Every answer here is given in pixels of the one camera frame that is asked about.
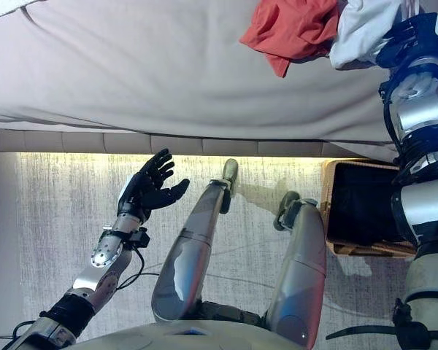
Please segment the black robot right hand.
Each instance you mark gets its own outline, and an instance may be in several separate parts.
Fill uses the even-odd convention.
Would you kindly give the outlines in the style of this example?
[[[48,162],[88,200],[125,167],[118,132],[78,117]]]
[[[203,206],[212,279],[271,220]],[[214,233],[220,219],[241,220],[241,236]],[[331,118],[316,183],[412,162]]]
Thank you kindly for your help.
[[[384,69],[409,66],[420,58],[438,58],[438,14],[422,13],[394,24],[383,36],[385,45],[375,58]]]

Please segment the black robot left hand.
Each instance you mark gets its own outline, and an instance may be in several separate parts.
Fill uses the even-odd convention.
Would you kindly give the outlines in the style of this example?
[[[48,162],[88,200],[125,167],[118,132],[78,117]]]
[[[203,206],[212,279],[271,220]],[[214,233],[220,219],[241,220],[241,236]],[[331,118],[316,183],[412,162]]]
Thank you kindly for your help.
[[[165,208],[181,199],[190,184],[188,179],[175,186],[164,187],[164,182],[174,174],[173,168],[172,154],[168,149],[152,156],[128,181],[118,200],[117,217],[128,214],[144,223],[153,210]]]

